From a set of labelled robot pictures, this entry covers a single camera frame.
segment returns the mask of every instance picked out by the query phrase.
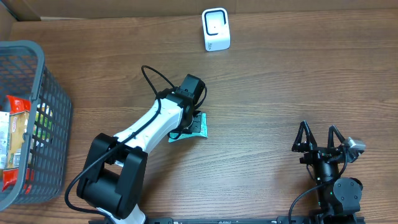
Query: wood grain surface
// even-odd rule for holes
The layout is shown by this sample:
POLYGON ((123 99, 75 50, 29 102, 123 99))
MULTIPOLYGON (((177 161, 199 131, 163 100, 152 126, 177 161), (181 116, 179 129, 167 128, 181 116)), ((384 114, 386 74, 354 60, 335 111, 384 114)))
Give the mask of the wood grain surface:
MULTIPOLYGON (((364 185, 368 223, 398 223, 398 10, 230 16, 229 50, 205 52, 200 16, 18 22, 11 39, 38 42, 73 100, 66 183, 93 138, 130 126, 153 104, 141 75, 150 65, 176 85, 205 81, 208 139, 169 144, 149 156, 140 207, 149 217, 274 218, 313 186, 291 152, 306 119, 319 145, 329 125, 362 138, 366 153, 345 177, 364 185)), ((158 90, 167 87, 150 75, 158 90)), ((80 207, 86 203, 71 196, 80 207)), ((317 207, 305 197, 294 214, 317 207)), ((63 197, 13 205, 0 223, 86 223, 63 197)))

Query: gray plastic basket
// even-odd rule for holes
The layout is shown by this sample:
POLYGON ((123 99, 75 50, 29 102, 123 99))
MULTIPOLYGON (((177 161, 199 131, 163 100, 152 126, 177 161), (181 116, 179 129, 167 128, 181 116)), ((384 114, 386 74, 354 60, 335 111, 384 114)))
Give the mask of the gray plastic basket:
POLYGON ((4 192, 0 189, 0 211, 13 203, 40 203, 60 194, 73 111, 69 96, 44 65, 43 50, 28 40, 0 42, 0 111, 10 109, 6 95, 30 100, 31 109, 17 183, 4 192), (25 179, 28 167, 33 180, 25 179))

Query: red package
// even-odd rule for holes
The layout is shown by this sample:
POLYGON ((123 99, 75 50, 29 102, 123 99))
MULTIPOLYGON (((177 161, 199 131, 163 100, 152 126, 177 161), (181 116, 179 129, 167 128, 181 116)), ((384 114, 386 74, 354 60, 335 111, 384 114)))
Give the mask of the red package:
MULTIPOLYGON (((30 169, 28 168, 26 170, 26 180, 29 180, 29 175, 30 175, 30 169)), ((18 178, 18 168, 15 169, 8 169, 8 170, 3 170, 2 172, 2 181, 3 181, 3 187, 2 191, 7 190, 8 187, 14 186, 17 183, 17 178, 18 178)), ((32 188, 32 184, 29 184, 25 194, 29 194, 30 190, 32 188)))
POLYGON ((30 112, 30 101, 15 96, 7 95, 8 101, 10 101, 11 111, 10 115, 21 113, 24 111, 30 112))

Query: snack package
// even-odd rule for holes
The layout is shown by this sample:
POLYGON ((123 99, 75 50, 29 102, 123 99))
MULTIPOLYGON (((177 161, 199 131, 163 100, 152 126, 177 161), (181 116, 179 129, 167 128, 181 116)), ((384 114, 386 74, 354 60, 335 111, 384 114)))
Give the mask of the snack package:
MULTIPOLYGON (((47 105, 47 107, 45 106, 45 104, 42 104, 42 109, 41 109, 45 114, 47 114, 47 116, 49 115, 50 117, 52 117, 52 110, 50 110, 50 107, 47 105)), ((53 130, 54 124, 53 122, 49 121, 46 117, 43 117, 39 114, 39 112, 36 111, 36 118, 35 118, 36 122, 39 122, 41 125, 43 125, 45 128, 51 129, 53 130)), ((45 134, 45 131, 42 130, 41 128, 36 128, 36 126, 34 126, 33 128, 33 133, 36 133, 36 136, 42 140, 45 140, 47 142, 49 142, 52 139, 52 136, 50 133, 45 134)))
MULTIPOLYGON (((2 191, 7 190, 8 187, 10 186, 14 186, 17 183, 17 178, 18 178, 18 168, 15 169, 8 169, 8 170, 4 170, 3 172, 3 187, 2 187, 2 191)), ((30 179, 33 180, 34 178, 34 171, 30 172, 30 169, 28 168, 26 170, 26 180, 29 180, 29 176, 31 175, 30 179)), ((29 184, 29 186, 27 187, 25 194, 29 194, 30 190, 32 188, 32 185, 29 184)))
POLYGON ((8 129, 10 114, 0 111, 0 179, 2 179, 2 171, 7 164, 7 148, 8 148, 8 129))
POLYGON ((19 167, 21 158, 21 147, 24 143, 24 133, 26 132, 27 122, 29 120, 30 101, 15 96, 7 96, 10 105, 9 122, 9 146, 7 150, 7 169, 19 167))

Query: black cable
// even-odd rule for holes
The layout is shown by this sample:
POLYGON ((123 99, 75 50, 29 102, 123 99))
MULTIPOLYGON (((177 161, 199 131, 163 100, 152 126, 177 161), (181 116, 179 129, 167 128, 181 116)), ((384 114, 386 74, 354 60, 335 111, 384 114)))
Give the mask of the black cable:
POLYGON ((146 75, 146 73, 145 73, 145 71, 144 71, 144 68, 148 68, 149 70, 154 71, 155 73, 157 73, 158 75, 160 75, 160 77, 162 77, 164 80, 166 80, 166 82, 168 82, 168 83, 170 84, 170 86, 172 86, 173 88, 175 88, 175 86, 173 85, 173 83, 170 82, 170 80, 167 79, 163 74, 161 74, 161 73, 158 72, 156 69, 154 69, 154 68, 152 68, 152 67, 150 67, 150 66, 148 66, 148 65, 143 65, 143 66, 141 66, 142 74, 144 75, 145 79, 146 79, 147 82, 149 83, 149 85, 150 85, 150 87, 152 88, 152 90, 155 92, 155 95, 157 95, 156 89, 155 89, 155 87, 152 85, 152 83, 149 81, 148 76, 146 75))
POLYGON ((343 166, 343 168, 340 170, 340 172, 338 173, 338 175, 337 175, 335 178, 333 178, 333 179, 331 179, 331 180, 329 180, 329 181, 326 181, 326 182, 324 182, 324 183, 322 183, 322 184, 320 184, 320 185, 317 185, 317 186, 311 188, 310 190, 308 190, 308 191, 306 191, 306 192, 300 194, 300 195, 293 201, 293 203, 292 203, 292 205, 290 206, 290 209, 289 209, 289 224, 293 224, 293 223, 292 223, 292 213, 293 213, 294 205, 296 205, 296 203, 297 203, 302 197, 306 196, 306 194, 308 194, 308 193, 310 193, 310 192, 312 192, 312 191, 314 191, 314 190, 316 190, 316 189, 319 189, 319 188, 321 188, 321 187, 326 186, 327 184, 330 184, 330 183, 335 182, 336 180, 338 180, 338 179, 341 177, 341 175, 343 175, 343 172, 346 170, 346 168, 347 168, 347 163, 348 163, 348 156, 347 156, 347 151, 346 151, 345 148, 343 148, 343 154, 344 154, 344 158, 345 158, 345 159, 344 159, 344 166, 343 166))
POLYGON ((311 166, 311 167, 312 167, 312 165, 311 165, 311 164, 307 164, 307 171, 308 171, 308 174, 310 174, 311 179, 312 179, 312 180, 315 180, 315 178, 313 178, 313 176, 312 176, 312 174, 311 174, 311 171, 310 171, 310 169, 308 168, 308 166, 311 166))
MULTIPOLYGON (((154 71, 155 73, 157 73, 158 75, 160 75, 162 78, 164 78, 164 80, 166 80, 173 88, 174 85, 166 78, 164 77, 164 75, 162 75, 160 72, 158 72, 157 70, 147 66, 147 65, 143 65, 141 67, 141 71, 142 74, 144 76, 144 78, 147 80, 148 84, 150 85, 150 87, 152 88, 152 90, 154 91, 156 97, 157 97, 157 91, 156 88, 153 86, 153 84, 150 82, 148 76, 146 75, 144 68, 148 68, 152 71, 154 71)), ((81 171, 69 184, 69 186, 67 187, 66 191, 65 191, 65 203, 66 205, 68 205, 68 207, 72 210, 78 211, 78 212, 85 212, 85 213, 91 213, 91 214, 97 214, 97 215, 102 215, 104 217, 106 217, 111 223, 114 223, 113 219, 104 212, 98 211, 98 210, 92 210, 92 209, 85 209, 85 208, 79 208, 76 207, 74 205, 72 205, 69 201, 69 194, 70 191, 72 189, 72 187, 93 167, 95 166, 97 163, 99 162, 104 162, 106 159, 108 159, 109 157, 112 156, 112 154, 114 154, 120 147, 122 147, 123 145, 125 145, 125 143, 127 143, 128 141, 132 140, 134 137, 137 136, 137 134, 139 134, 142 130, 144 130, 146 127, 148 127, 148 125, 151 124, 151 122, 153 122, 157 115, 160 114, 160 110, 162 109, 162 103, 160 102, 160 99, 157 97, 157 102, 159 104, 159 107, 155 113, 155 115, 153 115, 153 117, 151 117, 150 120, 148 120, 148 122, 146 122, 144 125, 142 125, 137 131, 133 132, 129 137, 127 137, 125 140, 123 140, 121 143, 117 144, 116 146, 114 146, 112 149, 110 149, 108 152, 104 153, 100 158, 98 158, 96 161, 94 161, 92 164, 90 164, 86 169, 84 169, 83 171, 81 171)))
POLYGON ((171 132, 167 133, 167 137, 169 137, 170 139, 173 139, 173 140, 177 140, 177 139, 181 136, 182 130, 181 130, 181 131, 178 133, 178 135, 175 136, 175 137, 170 136, 170 133, 171 133, 171 132))
POLYGON ((330 214, 327 214, 327 213, 325 213, 325 214, 323 214, 322 216, 321 216, 321 218, 320 218, 320 222, 322 222, 326 217, 328 217, 330 214))
POLYGON ((207 95, 207 87, 205 86, 205 96, 203 97, 203 99, 201 99, 201 102, 198 103, 198 104, 195 106, 195 110, 197 110, 197 109, 201 106, 201 104, 204 102, 204 100, 206 99, 206 95, 207 95))

